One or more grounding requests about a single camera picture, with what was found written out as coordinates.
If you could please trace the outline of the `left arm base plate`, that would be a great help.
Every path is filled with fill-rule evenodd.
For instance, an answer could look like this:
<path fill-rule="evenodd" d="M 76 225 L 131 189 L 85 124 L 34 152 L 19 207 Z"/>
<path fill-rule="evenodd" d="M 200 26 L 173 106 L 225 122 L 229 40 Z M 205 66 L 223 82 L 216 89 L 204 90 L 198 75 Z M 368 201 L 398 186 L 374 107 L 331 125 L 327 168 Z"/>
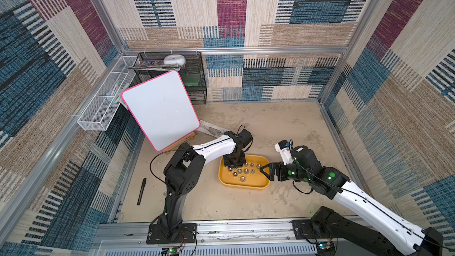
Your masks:
<path fill-rule="evenodd" d="M 161 228 L 158 224 L 150 224 L 146 243 L 149 245 L 193 244 L 196 242 L 196 232 L 196 223 L 183 223 L 173 231 L 168 228 Z"/>

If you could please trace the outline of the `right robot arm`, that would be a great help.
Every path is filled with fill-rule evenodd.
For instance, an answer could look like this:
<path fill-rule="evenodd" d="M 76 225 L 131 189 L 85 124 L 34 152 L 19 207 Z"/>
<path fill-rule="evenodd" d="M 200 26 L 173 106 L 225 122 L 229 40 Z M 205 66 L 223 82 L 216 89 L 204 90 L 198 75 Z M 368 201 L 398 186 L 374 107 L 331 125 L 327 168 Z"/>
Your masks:
<path fill-rule="evenodd" d="M 350 209 L 367 225 L 352 222 L 327 207 L 320 207 L 309 224 L 309 238 L 343 238 L 377 256 L 440 256 L 443 236 L 436 229 L 423 229 L 376 201 L 334 167 L 321 165 L 313 150 L 276 145 L 281 162 L 260 168 L 270 181 L 308 183 L 317 192 Z"/>

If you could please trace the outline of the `yellow plastic storage box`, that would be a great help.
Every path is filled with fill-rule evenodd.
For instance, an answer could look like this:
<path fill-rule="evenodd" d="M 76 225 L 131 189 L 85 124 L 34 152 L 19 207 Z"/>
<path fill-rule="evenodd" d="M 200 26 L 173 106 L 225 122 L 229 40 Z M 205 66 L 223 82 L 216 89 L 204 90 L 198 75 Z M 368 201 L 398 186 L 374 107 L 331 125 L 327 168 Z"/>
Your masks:
<path fill-rule="evenodd" d="M 233 171 L 229 171 L 229 167 L 225 167 L 223 164 L 223 158 L 220 161 L 219 166 L 219 181 L 227 187 L 236 187 L 236 188 L 248 188 L 248 189 L 257 189 L 262 190 L 269 186 L 270 181 L 268 181 L 257 168 L 257 164 L 265 165 L 269 161 L 266 157 L 259 155 L 246 155 L 246 165 L 242 167 L 233 167 Z M 248 174 L 244 173 L 244 169 L 248 169 Z M 234 177 L 233 173 L 237 172 L 238 176 Z M 241 181 L 241 177 L 246 178 L 245 182 Z"/>

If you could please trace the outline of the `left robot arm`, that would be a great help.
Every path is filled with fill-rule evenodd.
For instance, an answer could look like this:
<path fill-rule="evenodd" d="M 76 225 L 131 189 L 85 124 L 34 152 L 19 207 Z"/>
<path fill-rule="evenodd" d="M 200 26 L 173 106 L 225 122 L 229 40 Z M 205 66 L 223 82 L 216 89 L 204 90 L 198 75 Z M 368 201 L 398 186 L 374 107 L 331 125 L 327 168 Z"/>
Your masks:
<path fill-rule="evenodd" d="M 181 144 L 164 169 L 167 188 L 164 210 L 150 224 L 147 243 L 176 243 L 181 239 L 186 196 L 197 185 L 204 166 L 218 158 L 223 158 L 226 167 L 245 165 L 245 151 L 252 141 L 252 134 L 243 129 L 239 133 L 227 131 L 201 145 Z"/>

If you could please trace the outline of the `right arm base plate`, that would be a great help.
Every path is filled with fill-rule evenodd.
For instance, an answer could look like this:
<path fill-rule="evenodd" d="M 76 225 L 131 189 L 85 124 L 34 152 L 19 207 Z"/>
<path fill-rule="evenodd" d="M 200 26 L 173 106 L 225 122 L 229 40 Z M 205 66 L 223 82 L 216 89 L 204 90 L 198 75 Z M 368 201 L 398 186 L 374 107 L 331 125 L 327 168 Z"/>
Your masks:
<path fill-rule="evenodd" d="M 291 221 L 296 239 L 342 238 L 342 233 L 330 228 L 327 224 L 311 219 L 295 219 Z"/>

